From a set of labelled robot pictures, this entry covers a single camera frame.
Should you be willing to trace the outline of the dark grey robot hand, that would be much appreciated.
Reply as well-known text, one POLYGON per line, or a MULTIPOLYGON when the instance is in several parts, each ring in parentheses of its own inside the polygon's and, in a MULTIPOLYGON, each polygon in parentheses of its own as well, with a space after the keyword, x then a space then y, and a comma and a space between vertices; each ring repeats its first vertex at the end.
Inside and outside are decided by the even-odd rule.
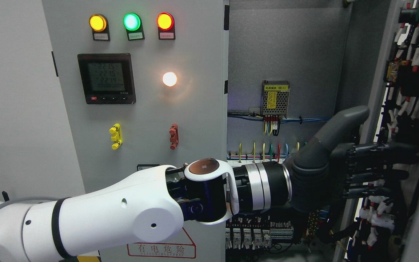
POLYGON ((369 116, 367 106, 356 106, 334 115, 299 152, 284 165, 291 180, 291 206, 309 213, 339 198, 345 189, 347 171, 373 172, 384 165, 416 164, 419 148, 397 142, 381 144, 344 143, 344 137, 369 116))

